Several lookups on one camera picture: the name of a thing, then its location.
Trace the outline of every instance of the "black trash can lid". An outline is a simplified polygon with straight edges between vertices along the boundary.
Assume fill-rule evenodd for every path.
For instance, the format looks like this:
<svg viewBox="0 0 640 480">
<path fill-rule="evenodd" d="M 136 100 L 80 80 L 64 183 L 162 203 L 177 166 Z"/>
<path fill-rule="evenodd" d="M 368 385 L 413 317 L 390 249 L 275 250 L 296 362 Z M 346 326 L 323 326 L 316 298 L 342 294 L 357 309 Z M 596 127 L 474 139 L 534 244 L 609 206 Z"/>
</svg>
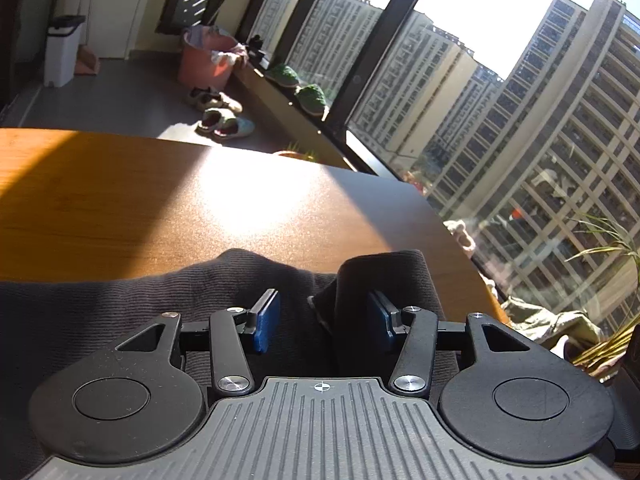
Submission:
<svg viewBox="0 0 640 480">
<path fill-rule="evenodd" d="M 57 16 L 52 18 L 49 22 L 49 27 L 53 28 L 66 28 L 66 27 L 78 27 L 86 20 L 85 16 L 73 16 L 66 14 L 65 16 Z"/>
</svg>

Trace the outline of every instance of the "silver bolt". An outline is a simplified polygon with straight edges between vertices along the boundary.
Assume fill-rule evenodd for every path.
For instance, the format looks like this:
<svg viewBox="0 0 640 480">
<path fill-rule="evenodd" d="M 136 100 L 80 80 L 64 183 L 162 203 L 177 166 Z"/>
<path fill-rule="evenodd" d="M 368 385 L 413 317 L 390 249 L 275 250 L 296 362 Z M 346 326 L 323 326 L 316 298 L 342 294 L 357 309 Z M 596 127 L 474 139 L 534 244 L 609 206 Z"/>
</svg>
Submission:
<svg viewBox="0 0 640 480">
<path fill-rule="evenodd" d="M 424 379 L 417 375 L 403 375 L 394 381 L 394 386 L 404 392 L 417 392 L 426 385 L 427 383 L 424 382 Z"/>
<path fill-rule="evenodd" d="M 242 375 L 228 375 L 218 381 L 218 387 L 226 392 L 241 392 L 249 387 L 249 379 Z"/>
</svg>

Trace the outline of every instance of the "ribbed gray plate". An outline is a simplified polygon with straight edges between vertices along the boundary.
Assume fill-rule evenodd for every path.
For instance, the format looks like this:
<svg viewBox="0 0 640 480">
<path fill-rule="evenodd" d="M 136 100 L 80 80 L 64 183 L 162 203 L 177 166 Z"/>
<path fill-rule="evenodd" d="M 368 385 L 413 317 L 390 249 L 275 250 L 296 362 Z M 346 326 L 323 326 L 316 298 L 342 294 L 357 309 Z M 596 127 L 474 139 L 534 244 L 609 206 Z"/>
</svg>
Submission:
<svg viewBox="0 0 640 480">
<path fill-rule="evenodd" d="M 374 379 L 268 379 L 220 401 L 190 441 L 145 463 L 89 467 L 51 458 L 34 480 L 446 479 L 604 480 L 592 457 L 561 466 L 505 465 L 459 444 L 420 399 Z"/>
</svg>

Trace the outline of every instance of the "triangular cutout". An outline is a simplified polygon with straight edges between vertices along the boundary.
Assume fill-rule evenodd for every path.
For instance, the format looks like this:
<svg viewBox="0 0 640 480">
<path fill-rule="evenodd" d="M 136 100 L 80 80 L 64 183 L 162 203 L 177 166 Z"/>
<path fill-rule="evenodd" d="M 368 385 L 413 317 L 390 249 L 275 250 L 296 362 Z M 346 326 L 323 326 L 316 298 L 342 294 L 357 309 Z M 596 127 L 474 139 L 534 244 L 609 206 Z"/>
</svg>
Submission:
<svg viewBox="0 0 640 480">
<path fill-rule="evenodd" d="M 495 325 L 483 325 L 484 338 L 492 352 L 525 352 L 529 347 Z"/>
<path fill-rule="evenodd" d="M 158 348 L 163 330 L 164 325 L 162 324 L 150 326 L 146 330 L 133 336 L 132 339 L 119 345 L 116 350 L 120 350 L 121 352 L 153 352 Z"/>
</svg>

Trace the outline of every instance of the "brown tabletop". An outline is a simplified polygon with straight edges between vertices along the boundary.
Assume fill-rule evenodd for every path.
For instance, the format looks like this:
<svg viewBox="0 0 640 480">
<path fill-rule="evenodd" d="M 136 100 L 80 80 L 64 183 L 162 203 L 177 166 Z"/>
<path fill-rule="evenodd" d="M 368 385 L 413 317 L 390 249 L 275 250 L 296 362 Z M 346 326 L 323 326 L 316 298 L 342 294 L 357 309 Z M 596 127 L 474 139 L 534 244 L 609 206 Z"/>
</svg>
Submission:
<svg viewBox="0 0 640 480">
<path fill-rule="evenodd" d="M 409 184 L 233 148 L 0 129 L 0 279 L 133 278 L 229 248 L 321 272 L 419 249 L 450 320 L 505 319 Z"/>
</svg>

